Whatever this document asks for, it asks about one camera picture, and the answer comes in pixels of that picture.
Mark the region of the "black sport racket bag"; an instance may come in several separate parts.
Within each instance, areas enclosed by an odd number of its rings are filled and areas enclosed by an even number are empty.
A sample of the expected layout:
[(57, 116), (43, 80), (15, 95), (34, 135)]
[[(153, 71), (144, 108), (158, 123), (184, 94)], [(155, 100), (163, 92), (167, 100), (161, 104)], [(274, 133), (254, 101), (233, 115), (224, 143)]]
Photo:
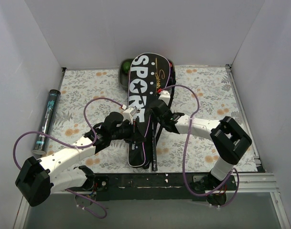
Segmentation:
[(157, 132), (150, 104), (158, 100), (159, 89), (176, 84), (176, 74), (171, 60), (146, 52), (132, 60), (128, 78), (128, 106), (140, 110), (133, 116), (133, 126), (142, 137), (139, 143), (129, 143), (128, 164), (148, 169), (153, 160)]

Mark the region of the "badminton racket handle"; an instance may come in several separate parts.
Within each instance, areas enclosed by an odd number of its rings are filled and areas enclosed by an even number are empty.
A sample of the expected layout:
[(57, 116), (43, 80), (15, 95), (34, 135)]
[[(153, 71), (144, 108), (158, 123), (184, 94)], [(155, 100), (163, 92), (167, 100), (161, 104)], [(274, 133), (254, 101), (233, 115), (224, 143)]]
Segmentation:
[(152, 172), (158, 171), (157, 166), (157, 144), (156, 144), (156, 130), (157, 125), (155, 123), (152, 123), (152, 161), (151, 161), (151, 170)]

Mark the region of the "black shuttlecock tube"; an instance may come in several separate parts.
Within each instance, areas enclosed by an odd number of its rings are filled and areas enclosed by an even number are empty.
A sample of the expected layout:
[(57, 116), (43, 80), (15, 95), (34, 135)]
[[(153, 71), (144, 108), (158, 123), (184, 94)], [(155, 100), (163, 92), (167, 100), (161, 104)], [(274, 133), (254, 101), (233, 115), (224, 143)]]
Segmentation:
[(56, 89), (51, 89), (48, 94), (48, 98), (45, 104), (43, 116), (39, 126), (39, 134), (35, 139), (35, 143), (32, 152), (36, 155), (46, 154), (46, 148), (49, 139), (44, 135), (50, 134), (51, 126), (54, 122), (54, 117), (56, 114), (57, 106), (60, 99), (60, 91)]

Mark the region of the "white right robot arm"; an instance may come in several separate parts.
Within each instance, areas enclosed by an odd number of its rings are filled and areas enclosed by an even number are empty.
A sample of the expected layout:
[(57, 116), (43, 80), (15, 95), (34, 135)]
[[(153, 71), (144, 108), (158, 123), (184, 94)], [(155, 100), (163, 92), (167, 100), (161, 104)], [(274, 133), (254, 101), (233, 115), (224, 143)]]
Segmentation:
[(228, 173), (252, 145), (250, 136), (230, 116), (225, 116), (222, 120), (191, 118), (184, 113), (173, 113), (162, 100), (153, 102), (150, 108), (166, 131), (191, 134), (214, 143), (219, 159), (208, 178), (209, 186), (213, 189), (217, 190), (225, 185)]

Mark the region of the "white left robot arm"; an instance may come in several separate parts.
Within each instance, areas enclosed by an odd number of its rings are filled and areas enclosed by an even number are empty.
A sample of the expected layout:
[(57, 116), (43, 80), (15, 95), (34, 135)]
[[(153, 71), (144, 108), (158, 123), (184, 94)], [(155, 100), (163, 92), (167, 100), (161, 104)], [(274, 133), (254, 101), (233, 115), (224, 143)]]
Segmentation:
[(30, 206), (43, 203), (52, 193), (72, 187), (91, 190), (95, 175), (86, 166), (67, 169), (83, 159), (109, 147), (113, 140), (139, 143), (144, 140), (144, 117), (111, 112), (103, 122), (93, 126), (79, 140), (62, 150), (40, 159), (25, 160), (15, 181)]

